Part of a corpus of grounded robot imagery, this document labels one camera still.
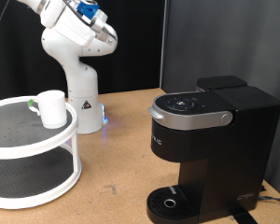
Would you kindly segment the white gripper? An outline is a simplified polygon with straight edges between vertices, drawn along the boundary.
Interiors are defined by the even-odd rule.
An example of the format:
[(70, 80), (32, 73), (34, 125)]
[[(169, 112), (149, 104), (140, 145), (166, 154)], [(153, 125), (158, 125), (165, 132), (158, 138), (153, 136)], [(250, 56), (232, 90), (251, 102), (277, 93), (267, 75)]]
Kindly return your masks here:
[[(95, 32), (68, 8), (63, 11), (63, 14), (55, 24), (55, 30), (81, 47), (87, 47), (95, 35)], [(110, 46), (118, 42), (116, 31), (108, 24), (102, 28), (101, 32), (97, 35), (97, 39)]]

